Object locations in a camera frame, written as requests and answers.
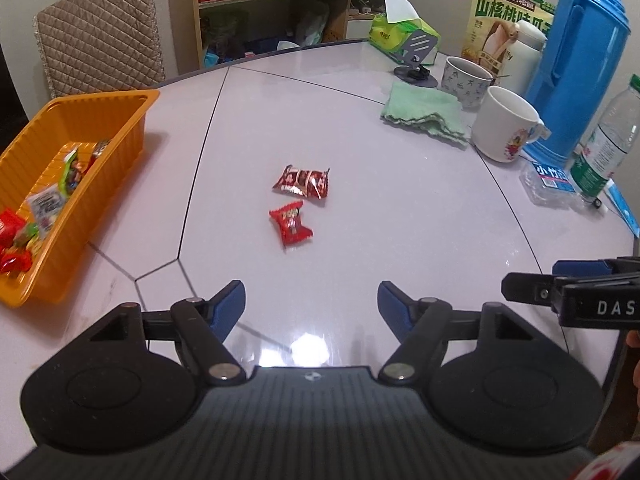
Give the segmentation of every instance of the beige quilted chair cover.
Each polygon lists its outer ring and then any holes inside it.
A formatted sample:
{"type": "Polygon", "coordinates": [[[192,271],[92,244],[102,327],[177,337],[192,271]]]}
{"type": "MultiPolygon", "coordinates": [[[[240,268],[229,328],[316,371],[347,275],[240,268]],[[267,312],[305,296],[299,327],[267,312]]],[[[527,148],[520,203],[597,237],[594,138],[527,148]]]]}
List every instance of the beige quilted chair cover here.
{"type": "Polygon", "coordinates": [[[60,0],[33,26],[52,98],[164,80],[154,0],[60,0]]]}

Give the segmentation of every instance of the towel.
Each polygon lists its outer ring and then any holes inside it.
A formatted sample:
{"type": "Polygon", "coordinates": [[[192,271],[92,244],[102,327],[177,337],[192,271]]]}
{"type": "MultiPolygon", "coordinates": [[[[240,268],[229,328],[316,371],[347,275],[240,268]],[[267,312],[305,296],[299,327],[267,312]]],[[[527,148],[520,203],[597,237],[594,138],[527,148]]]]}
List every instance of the towel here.
{"type": "Polygon", "coordinates": [[[460,121],[460,110],[462,106],[451,94],[394,81],[381,116],[393,124],[466,145],[469,133],[460,121]]]}

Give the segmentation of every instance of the blue thermos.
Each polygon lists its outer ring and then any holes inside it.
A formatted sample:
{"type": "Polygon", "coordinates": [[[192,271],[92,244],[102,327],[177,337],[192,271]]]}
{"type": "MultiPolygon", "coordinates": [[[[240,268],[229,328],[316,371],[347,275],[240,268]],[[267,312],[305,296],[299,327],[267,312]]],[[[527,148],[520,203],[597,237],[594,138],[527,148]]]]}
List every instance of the blue thermos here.
{"type": "Polygon", "coordinates": [[[560,0],[540,65],[525,99],[548,139],[524,150],[543,164],[564,166],[618,66],[629,22],[621,0],[560,0]]]}

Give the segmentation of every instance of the table seam line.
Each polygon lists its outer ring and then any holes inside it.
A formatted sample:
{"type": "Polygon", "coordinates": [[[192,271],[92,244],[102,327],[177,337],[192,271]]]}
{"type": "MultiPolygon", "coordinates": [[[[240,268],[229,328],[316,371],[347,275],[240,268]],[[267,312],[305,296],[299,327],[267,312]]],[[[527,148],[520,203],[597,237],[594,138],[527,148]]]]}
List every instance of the table seam line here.
{"type": "Polygon", "coordinates": [[[200,148],[200,155],[198,156],[198,162],[196,164],[195,172],[193,173],[193,180],[191,181],[191,189],[189,191],[189,199],[187,200],[187,209],[184,212],[184,220],[182,222],[182,230],[180,232],[180,243],[178,244],[178,254],[176,256],[176,260],[180,259],[180,252],[182,251],[182,243],[184,241],[184,231],[187,227],[187,218],[189,217],[189,209],[191,207],[191,199],[193,197],[193,190],[196,186],[196,179],[198,177],[198,170],[200,169],[200,163],[202,161],[202,154],[204,153],[204,147],[207,145],[207,138],[209,137],[209,131],[211,129],[211,122],[213,121],[213,115],[216,113],[216,107],[218,106],[218,102],[220,101],[220,96],[222,95],[222,89],[225,85],[226,77],[229,75],[229,68],[227,67],[225,77],[222,80],[222,84],[220,85],[220,90],[218,91],[218,96],[216,97],[216,102],[213,105],[213,110],[211,111],[211,117],[209,118],[209,124],[207,125],[207,131],[204,135],[204,139],[202,141],[202,146],[200,148]]]}
{"type": "MultiPolygon", "coordinates": [[[[184,268],[182,262],[180,261],[180,258],[177,259],[178,262],[178,266],[180,267],[180,270],[182,271],[182,274],[184,275],[184,279],[187,280],[187,285],[189,286],[189,288],[191,289],[191,292],[193,293],[195,298],[201,298],[200,295],[198,295],[198,293],[196,292],[194,286],[191,284],[191,280],[189,278],[189,275],[187,274],[187,269],[184,268]]],[[[256,330],[255,328],[251,328],[248,325],[245,325],[244,323],[242,323],[240,320],[238,320],[238,322],[236,322],[236,324],[234,326],[237,326],[239,329],[243,330],[244,332],[247,332],[248,334],[257,337],[258,339],[267,342],[273,346],[277,346],[278,348],[286,351],[287,353],[291,354],[291,348],[288,347],[285,344],[282,344],[278,341],[276,341],[275,339],[263,334],[262,332],[260,332],[259,330],[256,330]]]]}
{"type": "Polygon", "coordinates": [[[347,44],[356,44],[356,43],[367,43],[366,38],[358,38],[354,40],[340,40],[340,41],[332,41],[331,43],[318,43],[315,45],[307,45],[307,46],[298,46],[296,48],[288,48],[286,51],[284,50],[273,50],[271,52],[265,52],[263,54],[256,54],[255,56],[245,57],[240,59],[234,59],[232,61],[227,61],[224,63],[219,63],[217,65],[208,67],[208,68],[199,68],[197,70],[192,70],[190,72],[184,74],[178,74],[176,77],[172,77],[171,79],[165,79],[162,82],[159,82],[150,88],[162,88],[163,86],[169,86],[173,83],[179,83],[180,81],[185,81],[191,77],[196,77],[203,74],[208,74],[211,72],[215,72],[216,70],[222,70],[223,68],[231,68],[233,66],[237,66],[239,64],[250,63],[252,61],[257,61],[260,59],[265,59],[268,57],[279,56],[280,54],[291,54],[292,52],[302,52],[305,50],[315,50],[317,48],[331,47],[331,46],[342,46],[347,44]]]}
{"type": "MultiPolygon", "coordinates": [[[[540,262],[538,261],[536,253],[534,252],[533,247],[531,246],[531,243],[529,242],[529,238],[527,237],[526,232],[524,232],[524,229],[522,228],[522,225],[520,224],[520,220],[518,219],[518,216],[516,215],[516,212],[513,210],[513,207],[511,206],[511,203],[507,199],[507,196],[504,194],[504,191],[500,187],[500,184],[498,183],[497,179],[494,177],[494,174],[492,173],[491,168],[489,168],[489,165],[486,163],[484,158],[482,158],[482,155],[480,155],[480,153],[478,153],[478,149],[475,146],[473,146],[473,148],[474,148],[474,151],[476,152],[476,155],[478,155],[480,160],[482,160],[482,163],[484,164],[484,167],[486,168],[486,170],[491,175],[491,178],[494,180],[496,187],[498,188],[498,190],[500,190],[500,194],[504,198],[504,201],[507,203],[507,206],[509,206],[509,210],[511,211],[511,214],[513,215],[513,218],[515,219],[516,223],[518,224],[518,227],[520,228],[520,232],[522,232],[522,236],[524,236],[524,239],[525,239],[527,245],[529,246],[529,250],[531,251],[531,255],[533,256],[533,259],[536,262],[536,265],[538,266],[538,270],[539,270],[540,274],[543,274],[542,267],[540,267],[540,262]]],[[[571,352],[569,351],[569,343],[566,340],[566,334],[564,333],[564,327],[560,324],[559,317],[558,317],[558,326],[560,327],[560,332],[562,332],[562,339],[564,339],[564,348],[565,348],[566,352],[569,355],[571,355],[571,352]]]]}
{"type": "Polygon", "coordinates": [[[110,265],[111,267],[113,267],[114,269],[116,269],[117,271],[121,272],[122,274],[124,274],[124,276],[126,276],[127,278],[129,278],[132,282],[135,282],[136,279],[129,274],[126,270],[124,270],[119,264],[117,264],[110,256],[107,256],[105,253],[102,252],[101,249],[99,249],[98,247],[96,247],[96,245],[92,242],[89,242],[87,245],[89,245],[89,247],[91,247],[95,253],[99,254],[101,257],[103,257],[110,265]]]}
{"type": "Polygon", "coordinates": [[[187,275],[187,271],[184,269],[184,265],[180,261],[180,258],[178,258],[176,261],[178,262],[178,267],[180,267],[180,270],[182,271],[182,275],[184,276],[184,280],[187,282],[187,286],[189,287],[189,290],[193,294],[193,297],[199,298],[200,296],[197,295],[196,289],[193,287],[193,283],[191,283],[191,280],[189,279],[187,275]]]}
{"type": "Polygon", "coordinates": [[[288,76],[288,75],[274,74],[272,72],[265,72],[264,70],[257,70],[255,68],[248,68],[248,67],[245,67],[245,66],[235,66],[233,68],[239,68],[241,70],[248,70],[249,72],[257,72],[257,73],[260,73],[260,74],[273,75],[273,76],[276,76],[276,77],[281,77],[283,79],[289,79],[290,81],[299,81],[301,83],[307,83],[309,85],[319,86],[320,88],[326,88],[328,90],[333,90],[335,92],[340,92],[341,94],[347,94],[347,95],[351,95],[353,97],[359,97],[360,99],[364,99],[365,101],[370,101],[372,103],[377,103],[379,105],[384,105],[384,103],[381,103],[380,101],[376,101],[375,99],[371,99],[369,97],[364,97],[362,95],[352,94],[351,92],[347,92],[346,90],[340,90],[338,88],[333,88],[331,86],[321,85],[320,83],[313,83],[311,81],[305,81],[304,79],[297,79],[295,77],[291,77],[291,76],[288,76]]]}
{"type": "Polygon", "coordinates": [[[141,280],[142,278],[146,278],[147,276],[152,275],[154,272],[158,272],[158,270],[164,269],[165,267],[170,266],[171,264],[175,263],[176,261],[178,261],[178,258],[174,258],[173,260],[162,264],[161,266],[157,266],[155,269],[150,270],[149,272],[145,272],[144,274],[140,274],[137,278],[135,278],[133,281],[136,282],[137,280],[141,280]]]}
{"type": "Polygon", "coordinates": [[[144,312],[148,312],[148,310],[146,309],[145,300],[142,298],[142,291],[140,290],[140,287],[138,286],[138,282],[133,282],[133,286],[136,287],[136,292],[138,293],[138,298],[140,299],[140,306],[142,307],[142,310],[144,312]]]}

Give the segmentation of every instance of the person's hand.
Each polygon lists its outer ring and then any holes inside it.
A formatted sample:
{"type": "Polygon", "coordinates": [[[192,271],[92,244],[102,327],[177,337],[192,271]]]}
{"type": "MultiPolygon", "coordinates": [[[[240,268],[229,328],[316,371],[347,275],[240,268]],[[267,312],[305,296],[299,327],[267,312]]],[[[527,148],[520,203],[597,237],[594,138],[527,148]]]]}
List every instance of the person's hand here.
{"type": "MultiPolygon", "coordinates": [[[[637,330],[630,330],[626,335],[626,344],[631,348],[640,348],[640,334],[637,330]]],[[[636,365],[634,370],[634,386],[640,388],[640,362],[636,365]]],[[[640,408],[640,390],[638,390],[638,408],[640,408]]]]}

